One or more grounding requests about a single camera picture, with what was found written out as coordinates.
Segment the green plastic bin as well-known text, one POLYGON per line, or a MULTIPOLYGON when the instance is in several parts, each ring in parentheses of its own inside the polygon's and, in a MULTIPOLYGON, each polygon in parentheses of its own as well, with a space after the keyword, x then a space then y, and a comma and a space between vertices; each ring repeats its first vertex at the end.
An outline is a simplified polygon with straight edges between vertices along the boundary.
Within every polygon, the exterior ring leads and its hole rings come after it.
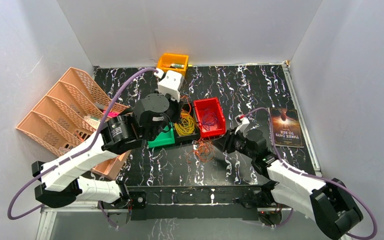
POLYGON ((170 123, 153 141, 148 141, 149 148, 159 148, 175 143, 174 126, 170 123))

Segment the black plastic bin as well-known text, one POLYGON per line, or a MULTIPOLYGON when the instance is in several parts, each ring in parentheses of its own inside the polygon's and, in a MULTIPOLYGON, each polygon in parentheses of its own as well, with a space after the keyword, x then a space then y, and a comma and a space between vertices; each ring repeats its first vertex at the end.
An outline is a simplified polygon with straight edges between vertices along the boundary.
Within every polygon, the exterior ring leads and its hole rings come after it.
POLYGON ((176 145, 189 144, 200 139, 200 129, 192 103, 185 103, 180 112, 179 122, 173 125, 176 145))

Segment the red plastic bin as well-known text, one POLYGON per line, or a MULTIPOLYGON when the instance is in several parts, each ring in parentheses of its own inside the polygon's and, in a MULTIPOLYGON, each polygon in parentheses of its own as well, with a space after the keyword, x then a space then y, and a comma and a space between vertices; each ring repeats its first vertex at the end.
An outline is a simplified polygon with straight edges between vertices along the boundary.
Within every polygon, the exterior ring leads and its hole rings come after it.
POLYGON ((217 97, 193 101, 200 137, 216 138, 226 133, 226 120, 217 97))

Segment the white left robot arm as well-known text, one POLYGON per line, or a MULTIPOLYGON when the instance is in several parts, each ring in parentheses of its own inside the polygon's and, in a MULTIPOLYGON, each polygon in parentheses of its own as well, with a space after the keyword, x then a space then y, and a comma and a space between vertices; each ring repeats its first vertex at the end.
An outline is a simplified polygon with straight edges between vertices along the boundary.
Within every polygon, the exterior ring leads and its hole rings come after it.
POLYGON ((75 201, 101 201, 124 208, 130 200, 123 181, 102 181, 83 177, 96 165, 154 141, 179 122, 184 101, 179 93, 151 93, 111 117, 83 143, 51 162, 32 165, 35 199, 50 208, 75 201))

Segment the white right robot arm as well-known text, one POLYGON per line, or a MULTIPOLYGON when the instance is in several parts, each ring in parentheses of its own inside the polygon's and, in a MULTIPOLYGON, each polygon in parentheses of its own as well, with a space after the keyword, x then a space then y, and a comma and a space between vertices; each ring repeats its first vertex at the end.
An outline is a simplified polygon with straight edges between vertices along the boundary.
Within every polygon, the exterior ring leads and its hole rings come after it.
POLYGON ((253 169, 268 182, 261 186, 259 196, 268 207, 287 205, 315 221, 330 239, 338 240, 363 220, 363 214, 344 184, 334 178, 331 182, 308 177, 284 162, 267 146, 263 133, 251 129, 244 135, 229 129, 214 139, 212 145, 230 154, 238 152, 251 159, 253 169))

